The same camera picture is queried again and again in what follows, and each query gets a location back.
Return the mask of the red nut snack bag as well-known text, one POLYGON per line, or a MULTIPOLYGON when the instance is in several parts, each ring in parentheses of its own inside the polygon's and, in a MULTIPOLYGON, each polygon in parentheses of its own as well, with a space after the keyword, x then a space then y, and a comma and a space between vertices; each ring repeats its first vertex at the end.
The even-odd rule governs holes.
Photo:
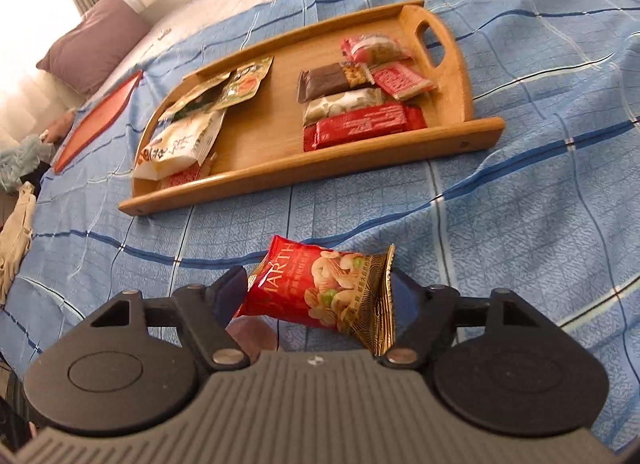
POLYGON ((396 340, 394 258, 393 245, 364 254, 275 236, 235 314, 328 329, 382 356, 396 340))

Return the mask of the red square cracker packet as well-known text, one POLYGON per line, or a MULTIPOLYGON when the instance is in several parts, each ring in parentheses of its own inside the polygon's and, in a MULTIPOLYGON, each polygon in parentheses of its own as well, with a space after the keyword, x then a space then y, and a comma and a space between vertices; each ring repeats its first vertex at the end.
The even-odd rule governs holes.
POLYGON ((209 177, 210 171, 212 170, 212 166, 216 158, 217 154, 216 152, 213 152, 205 158, 202 164, 198 164, 198 162, 195 162, 187 169, 161 179, 157 184, 157 189, 163 190, 177 187, 184 184, 192 183, 192 181, 197 181, 209 177))

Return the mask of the white flower cake packet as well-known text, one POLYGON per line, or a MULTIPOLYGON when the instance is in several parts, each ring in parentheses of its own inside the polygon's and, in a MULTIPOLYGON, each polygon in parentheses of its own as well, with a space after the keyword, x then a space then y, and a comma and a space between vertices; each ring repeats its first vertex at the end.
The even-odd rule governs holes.
POLYGON ((201 166, 213 148, 226 110, 198 111, 169 124, 138 155, 132 177, 159 181, 201 166))

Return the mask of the long red snack bar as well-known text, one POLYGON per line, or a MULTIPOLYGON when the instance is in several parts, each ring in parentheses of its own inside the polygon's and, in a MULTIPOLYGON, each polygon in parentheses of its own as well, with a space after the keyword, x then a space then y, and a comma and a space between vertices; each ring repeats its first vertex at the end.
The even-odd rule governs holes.
POLYGON ((426 128, 426 122, 419 107, 389 102, 381 106, 352 110, 335 117, 324 117, 317 123, 306 126, 303 149, 306 152, 326 149, 422 128, 426 128))

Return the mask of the white gold dotted snack packet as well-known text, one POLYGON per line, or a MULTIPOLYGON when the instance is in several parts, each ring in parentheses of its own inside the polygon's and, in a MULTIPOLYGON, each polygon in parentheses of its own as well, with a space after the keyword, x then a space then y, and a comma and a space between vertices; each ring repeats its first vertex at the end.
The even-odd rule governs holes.
POLYGON ((323 96, 308 102, 303 113, 303 127, 326 117, 336 117, 349 111, 383 105, 385 98, 379 88, 359 88, 340 94, 323 96))

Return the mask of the yellow spicy strip packet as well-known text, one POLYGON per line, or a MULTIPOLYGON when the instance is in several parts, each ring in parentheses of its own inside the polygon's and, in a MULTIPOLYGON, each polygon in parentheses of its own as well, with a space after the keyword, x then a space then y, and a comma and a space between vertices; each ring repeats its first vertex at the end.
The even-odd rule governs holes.
POLYGON ((273 58, 267 56, 237 68, 217 98, 214 109, 222 110, 252 99, 268 76, 273 58))

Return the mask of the small red cracker packet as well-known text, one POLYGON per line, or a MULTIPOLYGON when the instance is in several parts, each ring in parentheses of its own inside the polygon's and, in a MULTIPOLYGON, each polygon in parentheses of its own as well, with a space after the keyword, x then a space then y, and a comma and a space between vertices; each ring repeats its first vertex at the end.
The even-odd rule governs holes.
POLYGON ((399 61, 370 67, 369 72, 378 87, 398 102, 433 91, 437 84, 399 61))

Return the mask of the brown peanut snack packet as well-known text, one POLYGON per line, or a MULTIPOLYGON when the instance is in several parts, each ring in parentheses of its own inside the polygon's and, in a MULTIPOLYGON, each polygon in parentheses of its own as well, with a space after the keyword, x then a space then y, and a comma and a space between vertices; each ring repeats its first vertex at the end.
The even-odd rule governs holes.
POLYGON ((303 70, 299 73, 297 101, 304 104, 320 97, 373 84, 371 73, 362 62, 333 62, 333 64, 303 70))

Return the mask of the pink white pastry packet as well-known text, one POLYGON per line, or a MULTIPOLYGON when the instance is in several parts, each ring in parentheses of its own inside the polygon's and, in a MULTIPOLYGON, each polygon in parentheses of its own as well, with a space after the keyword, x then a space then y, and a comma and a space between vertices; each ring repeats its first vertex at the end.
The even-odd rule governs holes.
POLYGON ((385 34, 351 36, 341 42, 341 52, 350 61, 372 66, 412 57, 406 47, 385 34))

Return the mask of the wooden serving tray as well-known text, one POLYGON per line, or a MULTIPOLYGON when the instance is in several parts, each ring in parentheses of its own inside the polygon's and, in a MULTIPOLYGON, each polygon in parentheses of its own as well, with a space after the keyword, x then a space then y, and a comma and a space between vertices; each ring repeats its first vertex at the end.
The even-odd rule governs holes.
POLYGON ((360 10, 185 76, 146 123, 131 195, 148 215, 256 191, 484 150, 454 37, 420 1, 360 10))

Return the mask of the green snack packet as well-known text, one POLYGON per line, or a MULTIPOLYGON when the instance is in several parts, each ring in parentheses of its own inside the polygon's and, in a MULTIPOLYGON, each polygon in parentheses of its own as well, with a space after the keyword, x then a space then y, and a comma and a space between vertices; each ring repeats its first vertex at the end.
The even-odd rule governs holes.
POLYGON ((184 119, 185 117, 189 117, 193 112, 198 112, 202 108, 212 106, 216 102, 219 93, 220 89, 218 87, 209 88, 208 91, 190 100, 186 106, 176 111, 170 118, 171 122, 184 119))

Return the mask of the red plastic tray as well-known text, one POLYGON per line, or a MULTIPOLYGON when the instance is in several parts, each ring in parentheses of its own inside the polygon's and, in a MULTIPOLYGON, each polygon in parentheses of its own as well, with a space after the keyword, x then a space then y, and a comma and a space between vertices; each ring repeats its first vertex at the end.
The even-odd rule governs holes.
POLYGON ((142 71, 131 74, 79 122, 53 164, 53 172, 56 175, 61 174, 81 151, 114 124, 128 105, 132 92, 142 78, 142 71))

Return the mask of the light blue cloth bundle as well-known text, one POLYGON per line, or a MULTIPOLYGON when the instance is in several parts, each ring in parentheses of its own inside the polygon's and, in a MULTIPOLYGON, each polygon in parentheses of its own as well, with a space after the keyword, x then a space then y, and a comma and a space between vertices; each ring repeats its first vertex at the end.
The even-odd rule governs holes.
POLYGON ((17 146, 1 151, 1 189, 11 193, 20 189, 29 175, 37 176, 38 186, 43 173, 47 172, 54 158, 54 143, 43 143, 38 135, 29 135, 17 146))

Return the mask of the purple pillow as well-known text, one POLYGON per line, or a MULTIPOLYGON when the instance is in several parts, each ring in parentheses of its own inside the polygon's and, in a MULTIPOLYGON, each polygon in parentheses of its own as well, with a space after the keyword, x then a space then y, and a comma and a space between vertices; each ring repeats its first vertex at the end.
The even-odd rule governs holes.
POLYGON ((36 68, 88 98, 151 29, 124 0, 99 0, 50 46, 36 68))

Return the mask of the blue plaid bed sheet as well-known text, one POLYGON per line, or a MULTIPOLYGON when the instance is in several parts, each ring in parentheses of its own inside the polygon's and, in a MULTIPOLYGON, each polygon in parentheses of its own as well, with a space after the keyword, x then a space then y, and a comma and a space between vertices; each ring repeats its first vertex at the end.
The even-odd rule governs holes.
POLYGON ((639 434, 639 0, 424 0, 468 66, 494 148, 130 217, 146 120, 189 72, 341 14, 403 0, 201 0, 162 21, 119 76, 143 80, 118 121, 43 177, 32 245, 1 311, 23 374, 114 294, 149 297, 258 262, 275 235, 374 252, 463 294, 517 291, 600 359, 596 436, 639 434))

